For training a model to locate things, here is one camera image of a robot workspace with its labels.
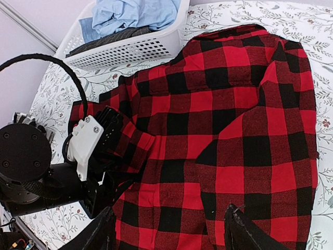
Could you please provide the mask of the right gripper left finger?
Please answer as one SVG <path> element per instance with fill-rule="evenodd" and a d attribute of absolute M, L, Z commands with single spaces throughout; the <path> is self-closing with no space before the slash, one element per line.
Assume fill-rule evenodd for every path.
<path fill-rule="evenodd" d="M 61 250 L 116 249 L 116 217 L 111 207 L 105 208 Z"/>

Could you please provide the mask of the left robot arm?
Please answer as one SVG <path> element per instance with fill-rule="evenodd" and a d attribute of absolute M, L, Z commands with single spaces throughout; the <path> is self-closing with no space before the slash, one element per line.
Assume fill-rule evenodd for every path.
<path fill-rule="evenodd" d="M 1 129 L 1 204 L 12 216 L 23 216 L 80 203 L 90 218 L 111 207 L 136 179 L 120 172 L 120 158 L 97 160 L 95 146 L 103 133 L 75 133 L 65 147 L 69 162 L 52 164 L 46 136 L 27 124 Z"/>

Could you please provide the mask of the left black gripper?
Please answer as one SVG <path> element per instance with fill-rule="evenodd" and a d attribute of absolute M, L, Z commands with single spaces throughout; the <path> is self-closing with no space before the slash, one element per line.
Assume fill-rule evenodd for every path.
<path fill-rule="evenodd" d="M 114 205 L 135 181 L 135 174 L 116 170 L 116 158 L 104 169 L 102 184 L 98 184 L 94 172 L 82 182 L 73 165 L 52 165 L 51 159 L 50 147 L 5 146 L 5 210 L 12 216 L 80 202 L 94 219 L 104 208 Z"/>

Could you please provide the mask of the red black plaid shirt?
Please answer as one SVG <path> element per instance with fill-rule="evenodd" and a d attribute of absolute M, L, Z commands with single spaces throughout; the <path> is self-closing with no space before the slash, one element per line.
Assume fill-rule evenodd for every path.
<path fill-rule="evenodd" d="M 170 62 L 120 77 L 87 113 L 106 107 L 123 120 L 107 154 L 142 173 L 113 206 L 117 249 L 224 249 L 230 204 L 288 249 L 306 248 L 316 104 L 300 43 L 259 25 L 204 33 Z"/>

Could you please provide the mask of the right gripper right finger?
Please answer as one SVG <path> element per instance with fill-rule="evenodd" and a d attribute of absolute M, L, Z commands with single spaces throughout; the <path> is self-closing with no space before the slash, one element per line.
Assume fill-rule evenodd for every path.
<path fill-rule="evenodd" d="M 224 217 L 224 240 L 230 250 L 283 250 L 286 246 L 262 231 L 239 207 L 230 204 Z"/>

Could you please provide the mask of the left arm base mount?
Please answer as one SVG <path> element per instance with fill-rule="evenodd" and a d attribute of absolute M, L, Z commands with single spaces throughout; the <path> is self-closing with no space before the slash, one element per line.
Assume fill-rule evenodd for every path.
<path fill-rule="evenodd" d="M 35 242 L 24 237 L 21 232 L 4 232 L 1 228 L 1 250 L 37 249 Z"/>

